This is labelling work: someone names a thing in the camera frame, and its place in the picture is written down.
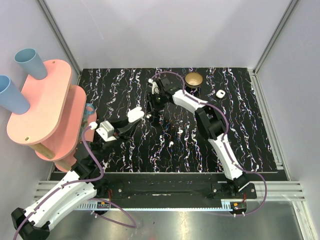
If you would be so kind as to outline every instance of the black marble tabletop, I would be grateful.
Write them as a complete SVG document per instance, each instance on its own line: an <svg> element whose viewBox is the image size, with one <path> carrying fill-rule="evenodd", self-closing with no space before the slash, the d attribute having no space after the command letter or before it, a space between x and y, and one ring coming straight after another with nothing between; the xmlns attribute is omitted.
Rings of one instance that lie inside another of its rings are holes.
<svg viewBox="0 0 320 240"><path fill-rule="evenodd" d="M228 139L239 163L248 171L276 172L263 119L246 68L97 68L84 69L80 86L87 102L97 108L99 121L123 117L136 106L146 109L148 79L172 71L202 75L198 90L189 92L217 104L229 120ZM178 81L176 77L167 77ZM224 90L223 99L216 97ZM212 146L198 133L195 117L180 106L168 104L159 118L143 119L127 143L110 149L106 172L221 172Z"/></svg>

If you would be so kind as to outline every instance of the shelf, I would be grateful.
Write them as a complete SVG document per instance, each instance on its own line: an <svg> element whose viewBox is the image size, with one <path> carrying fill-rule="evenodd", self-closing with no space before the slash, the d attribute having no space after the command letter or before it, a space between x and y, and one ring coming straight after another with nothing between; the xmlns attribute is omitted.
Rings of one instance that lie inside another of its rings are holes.
<svg viewBox="0 0 320 240"><path fill-rule="evenodd" d="M45 61L44 65L47 77L37 80L28 75L21 90L30 103L30 109L21 115L12 113L8 121L7 134L17 144L42 143L60 125L72 69L67 62L59 59Z"/></svg>
<svg viewBox="0 0 320 240"><path fill-rule="evenodd" d="M94 114L89 115L88 117L88 123L91 122L96 122L97 121L97 112L95 111ZM84 138L87 142L93 142L94 141L94 136L95 136L95 130L88 130L85 132L84 134ZM72 153L70 153L68 156L66 156L63 161L67 164L69 164L70 166L72 166L73 164L76 163L76 159L74 157L76 150L74 149L72 151ZM68 169L64 169L62 166L59 165L59 162L55 162L54 163L56 168L59 169L61 172L68 172Z"/></svg>
<svg viewBox="0 0 320 240"><path fill-rule="evenodd" d="M35 153L40 158L46 161L58 161L64 159L75 149L86 98L86 93L80 86L70 86L59 126L48 139L41 142L45 147L54 152L55 157L48 159L36 151Z"/></svg>

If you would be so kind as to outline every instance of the wooden bowl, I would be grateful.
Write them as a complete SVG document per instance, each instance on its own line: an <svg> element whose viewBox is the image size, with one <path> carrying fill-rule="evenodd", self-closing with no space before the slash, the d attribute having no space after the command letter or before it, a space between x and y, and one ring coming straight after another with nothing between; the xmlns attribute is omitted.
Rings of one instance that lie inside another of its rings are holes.
<svg viewBox="0 0 320 240"><path fill-rule="evenodd" d="M192 89L197 89L203 83L203 77L197 72L190 72L185 76L185 84Z"/></svg>

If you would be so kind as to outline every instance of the wire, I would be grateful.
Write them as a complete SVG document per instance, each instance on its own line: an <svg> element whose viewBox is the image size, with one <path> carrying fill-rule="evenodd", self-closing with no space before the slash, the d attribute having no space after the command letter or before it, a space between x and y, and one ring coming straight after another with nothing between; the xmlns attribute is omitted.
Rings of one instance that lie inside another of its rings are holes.
<svg viewBox="0 0 320 240"><path fill-rule="evenodd" d="M133 225L128 225L128 224L125 224L125 223L122 223L122 222L119 222L119 221L116 221L116 220L113 220L113 219L110 219L110 218L107 218L105 216L101 216L95 212L92 212L93 215L95 215L96 217L99 217L99 218L102 218L104 220L107 220L107 221L110 221L112 223L115 223L115 224L119 224L123 227L127 227L127 228L131 228L131 229L136 229L138 226L137 226L137 223L136 221L130 216L129 213L127 213L125 210L123 210L120 206L118 206L117 204L111 202L111 201L107 201L107 200L104 200L102 198L91 198L90 200L97 200L97 201L103 201L109 205L112 205L114 207L116 207L117 209L119 209L121 212L123 212L130 220L131 222L133 223Z"/></svg>
<svg viewBox="0 0 320 240"><path fill-rule="evenodd" d="M240 167L236 162L235 160L233 160L233 158L231 157L231 154L227 148L227 145L226 143L224 142L224 138L225 136L227 135L228 131L229 131L229 123L228 123L228 120L226 118L226 116L224 115L224 113L216 106L206 102L206 101L199 101L198 98L194 98L192 95L189 95L189 94L186 94L186 90L185 90L185 87L186 87L186 84L185 84L185 80L183 79L183 77L181 75L179 75L178 73L175 73L175 72L172 72L172 71L161 71L157 74L155 74L153 77L151 77L151 79L153 80L155 77L159 76L160 74L173 74L173 75L176 75L178 78L180 78L181 82L182 82L182 92L183 92L183 95L186 96L187 98L189 99L192 99L193 101L197 101L199 104L204 104L204 105L207 105L208 107L211 107L213 109L215 109L217 112L219 112L221 115L222 115L222 118L223 118L223 121L225 122L225 131L224 131L224 134L222 135L222 142L223 142L223 146L225 148L225 151L228 155L228 157L230 158L231 162L239 169L241 170L242 172L244 173L247 173L247 174L255 174L255 175L258 175L262 181L263 181L263 184L264 184L264 197L263 197L263 200L262 200L262 203L259 205L259 207L257 207L255 210L251 211L251 212L248 212L246 213L245 215L251 215L251 214L254 214L256 213L259 209L262 208L262 206L265 204L266 200L267 200L267 194L268 194L268 189L267 189L267 182L264 178L264 176L262 176L260 173L258 172L255 172L255 171L247 171L245 169L243 169L242 167Z"/></svg>
<svg viewBox="0 0 320 240"><path fill-rule="evenodd" d="M81 134L81 137L82 137L82 141L83 141L83 144L84 144L84 147L86 148L86 150L88 151L89 155L92 157L93 161L95 162L95 164L98 166L99 170L100 170L100 176L98 177L95 177L95 178L91 178L91 179L81 179L81 180L75 180L75 181L70 181L70 182L67 182L65 184L62 184L61 187L57 187L54 191L52 191L48 196L46 196L35 208L34 208L34 211L31 212L22 222L21 224L19 225L19 227L16 229L15 233L14 233L14 236L13 236L13 240L16 240L17 237L18 237L18 234L20 232L20 230L22 229L23 225L28 221L28 219L37 212L37 210L49 199L51 198L56 192L58 192L60 189L63 189L65 186L68 186L70 184L76 184L76 183L88 183L88 182L94 182L94 181L98 181L100 179L102 179L104 177L104 169L103 167L101 166L100 162L97 160L96 156L92 153L87 141L86 141L86 138L85 138L85 133L86 131L88 131L89 129L91 129L91 126L87 126L83 131L82 131L82 134Z"/></svg>

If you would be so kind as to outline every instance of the blue mug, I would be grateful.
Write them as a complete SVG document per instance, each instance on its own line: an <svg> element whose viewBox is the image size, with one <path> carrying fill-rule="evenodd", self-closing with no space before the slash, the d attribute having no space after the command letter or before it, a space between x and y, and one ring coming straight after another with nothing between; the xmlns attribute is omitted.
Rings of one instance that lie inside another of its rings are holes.
<svg viewBox="0 0 320 240"><path fill-rule="evenodd" d="M6 75L0 75L0 105L15 114L24 114L30 108L28 100Z"/></svg>
<svg viewBox="0 0 320 240"><path fill-rule="evenodd" d="M47 69L41 60L37 51L33 48L25 48L18 51L14 60L32 77L37 80L44 79L47 75Z"/></svg>

